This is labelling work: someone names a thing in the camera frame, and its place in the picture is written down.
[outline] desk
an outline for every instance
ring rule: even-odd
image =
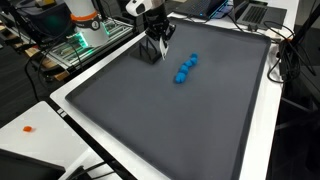
[[[269,6],[287,9],[288,12],[284,25],[293,29],[298,3],[298,0],[270,0]],[[184,17],[177,14],[170,14],[170,16],[178,18]],[[227,17],[220,20],[210,20],[207,24],[229,29],[235,28],[234,24]],[[144,36],[144,33],[140,34],[121,48],[114,51],[109,56],[105,57],[99,63],[95,64],[93,67],[70,81],[68,84],[52,93],[50,97],[136,178],[153,180],[168,179],[165,175],[153,168],[150,164],[125,147],[108,132],[104,131],[98,125],[93,123],[89,118],[76,110],[65,100],[65,96],[69,92],[99,71],[102,67],[106,66],[109,62],[111,62]],[[262,180],[266,177],[282,91],[281,85],[272,83],[267,79],[267,71],[276,60],[276,50],[276,46],[272,46],[270,48],[267,63],[264,67],[242,165],[240,175],[241,180]]]
[[[23,132],[24,126],[34,128]],[[0,148],[65,168],[66,179],[80,165],[89,168],[103,160],[45,102],[40,102],[0,129]],[[113,170],[103,165],[88,174],[96,177]],[[119,180],[117,174],[103,179]]]

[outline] floor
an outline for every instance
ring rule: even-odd
[[[109,4],[103,1],[106,13],[110,16],[119,15],[118,5],[114,1],[108,0]],[[296,24],[302,25],[310,13],[313,0],[300,0],[299,11]],[[168,11],[178,4],[171,3]],[[320,65],[318,58],[320,47],[320,20],[317,20],[313,29],[305,39],[307,51],[310,52],[314,65]],[[31,86],[23,71],[27,58],[16,54],[10,47],[0,50],[0,128],[12,119],[36,104]],[[47,100],[49,94],[59,85],[43,88],[36,73],[31,67],[29,71],[36,84],[39,96]],[[299,102],[304,101],[304,97],[298,98]],[[288,104],[281,103],[279,109],[278,123],[288,122],[296,117],[305,117],[301,112]],[[270,156],[268,180],[319,180],[320,176],[306,168],[306,158],[309,144],[313,137],[315,124],[306,124],[277,131],[274,135],[272,153]]]

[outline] gray surface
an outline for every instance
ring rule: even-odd
[[[172,22],[165,61],[124,53],[67,99],[172,179],[237,179],[269,40]],[[175,84],[193,51],[199,64]]]

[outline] computer screen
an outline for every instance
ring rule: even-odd
[[[1,179],[57,180],[64,173],[61,166],[0,149]]]

